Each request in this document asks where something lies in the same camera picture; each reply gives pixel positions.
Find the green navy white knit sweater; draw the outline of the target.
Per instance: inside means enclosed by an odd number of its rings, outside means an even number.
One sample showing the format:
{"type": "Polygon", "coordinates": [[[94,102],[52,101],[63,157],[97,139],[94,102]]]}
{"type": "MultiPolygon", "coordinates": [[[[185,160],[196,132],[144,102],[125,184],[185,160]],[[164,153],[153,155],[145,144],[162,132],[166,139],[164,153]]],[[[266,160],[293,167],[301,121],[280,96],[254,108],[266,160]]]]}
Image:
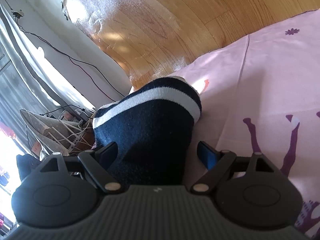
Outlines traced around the green navy white knit sweater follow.
{"type": "Polygon", "coordinates": [[[93,119],[96,145],[118,145],[107,172],[123,186],[181,185],[201,112],[199,93],[178,76],[153,80],[100,107],[93,119]]]}

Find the pink printed bed sheet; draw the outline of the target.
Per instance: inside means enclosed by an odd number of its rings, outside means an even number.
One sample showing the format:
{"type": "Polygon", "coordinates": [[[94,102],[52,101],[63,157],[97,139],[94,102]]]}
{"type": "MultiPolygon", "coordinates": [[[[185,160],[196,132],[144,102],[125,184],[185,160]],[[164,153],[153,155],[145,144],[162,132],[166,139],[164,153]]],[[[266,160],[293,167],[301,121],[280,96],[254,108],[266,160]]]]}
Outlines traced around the pink printed bed sheet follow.
{"type": "Polygon", "coordinates": [[[200,94],[185,181],[137,191],[140,239],[319,239],[319,11],[180,70],[200,94]],[[206,142],[221,153],[207,170],[206,142]]]}

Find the wood grain headboard panel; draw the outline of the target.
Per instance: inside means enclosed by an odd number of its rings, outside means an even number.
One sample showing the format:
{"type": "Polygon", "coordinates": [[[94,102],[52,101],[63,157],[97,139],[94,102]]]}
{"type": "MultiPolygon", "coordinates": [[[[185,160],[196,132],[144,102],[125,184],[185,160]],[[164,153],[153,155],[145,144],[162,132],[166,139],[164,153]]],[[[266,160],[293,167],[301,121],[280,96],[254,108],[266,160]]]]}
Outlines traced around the wood grain headboard panel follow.
{"type": "Polygon", "coordinates": [[[319,0],[64,0],[70,21],[135,88],[305,11],[319,0]]]}

